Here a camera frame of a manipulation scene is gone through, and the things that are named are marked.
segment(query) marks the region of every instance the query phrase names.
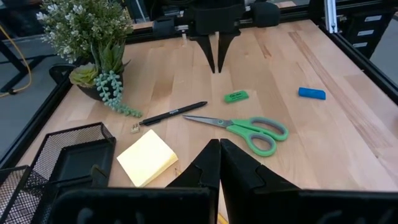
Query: green scissors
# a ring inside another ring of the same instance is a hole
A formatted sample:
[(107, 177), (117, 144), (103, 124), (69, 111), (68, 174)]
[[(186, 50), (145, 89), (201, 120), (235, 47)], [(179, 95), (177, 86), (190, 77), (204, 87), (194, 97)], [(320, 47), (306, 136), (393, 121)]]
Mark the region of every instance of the green scissors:
[[(217, 118), (206, 118), (201, 116), (190, 116), (183, 115), (184, 118), (191, 119), (194, 121), (212, 124), (215, 126), (219, 126), (222, 128), (226, 128), (228, 131), (235, 133), (246, 140), (246, 143), (250, 147), (251, 150), (254, 151), (259, 156), (271, 156), (276, 151), (276, 141), (284, 141), (287, 139), (289, 135), (289, 130), (278, 121), (274, 121), (273, 119), (263, 118), (263, 117), (254, 117), (250, 119), (231, 119), (231, 120), (223, 120)], [(262, 123), (269, 126), (272, 126), (279, 130), (281, 134), (275, 133), (271, 130), (262, 128), (260, 126), (254, 125), (254, 123)], [(261, 150), (254, 143), (253, 139), (261, 139), (265, 142), (268, 142), (270, 145), (270, 149)]]

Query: wooden tabletop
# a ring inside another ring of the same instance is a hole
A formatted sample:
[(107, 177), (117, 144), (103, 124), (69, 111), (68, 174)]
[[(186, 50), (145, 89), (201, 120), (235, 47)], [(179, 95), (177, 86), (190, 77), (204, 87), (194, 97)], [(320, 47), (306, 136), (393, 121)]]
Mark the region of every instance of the wooden tabletop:
[[(102, 121), (117, 145), (109, 186), (132, 187), (116, 160), (153, 129), (179, 161), (148, 187), (164, 187), (213, 138), (228, 138), (262, 164), (304, 189), (398, 189), (398, 107), (311, 21), (241, 30), (222, 73), (213, 74), (196, 42), (182, 38), (126, 46), (123, 100), (149, 118), (198, 101), (189, 114), (215, 118), (265, 116), (284, 123), (289, 138), (271, 157), (255, 155), (225, 129), (175, 116), (130, 134), (124, 117), (72, 87), (19, 165), (30, 164), (46, 133)], [(216, 54), (217, 39), (211, 37)], [(326, 100), (301, 98), (300, 86), (326, 91)], [(223, 96), (246, 90), (249, 99), (227, 105)], [(223, 201), (220, 211), (226, 217)]]

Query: desk organizer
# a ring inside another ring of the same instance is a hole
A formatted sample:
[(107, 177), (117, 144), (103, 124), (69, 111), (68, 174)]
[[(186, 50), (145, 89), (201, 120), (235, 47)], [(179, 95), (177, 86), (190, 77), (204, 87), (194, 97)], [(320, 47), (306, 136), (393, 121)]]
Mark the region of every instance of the desk organizer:
[(47, 223), (61, 194), (107, 186), (115, 144), (103, 123), (47, 134), (32, 167), (0, 170), (0, 224)]
[[(49, 133), (32, 163), (32, 169), (49, 182), (88, 176), (93, 165), (109, 176), (116, 139), (103, 123)], [(108, 179), (102, 183), (107, 186)]]

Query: eraser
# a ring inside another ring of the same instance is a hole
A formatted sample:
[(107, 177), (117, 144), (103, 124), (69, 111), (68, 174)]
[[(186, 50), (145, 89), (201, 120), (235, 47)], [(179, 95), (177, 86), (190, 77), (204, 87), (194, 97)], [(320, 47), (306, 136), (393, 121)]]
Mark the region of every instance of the eraser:
[(233, 103), (239, 100), (244, 100), (249, 98), (248, 93), (246, 93), (246, 91), (237, 91), (236, 93), (231, 93), (231, 94), (227, 94), (224, 96), (224, 100), (227, 103)]
[(315, 90), (310, 88), (300, 87), (298, 89), (298, 95), (302, 97), (314, 98), (319, 100), (326, 99), (326, 93), (323, 90)]

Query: green leaves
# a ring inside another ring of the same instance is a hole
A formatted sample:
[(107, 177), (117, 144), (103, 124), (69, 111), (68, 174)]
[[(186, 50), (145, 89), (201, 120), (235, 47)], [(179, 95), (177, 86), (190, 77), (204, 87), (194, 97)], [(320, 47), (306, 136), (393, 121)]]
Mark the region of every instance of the green leaves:
[(91, 46), (91, 51), (98, 64), (98, 67), (103, 73), (109, 73), (114, 71), (115, 73), (121, 73), (126, 65), (123, 65), (123, 53), (124, 53), (124, 42), (115, 43), (108, 42), (105, 46), (99, 44), (98, 49), (95, 46)]

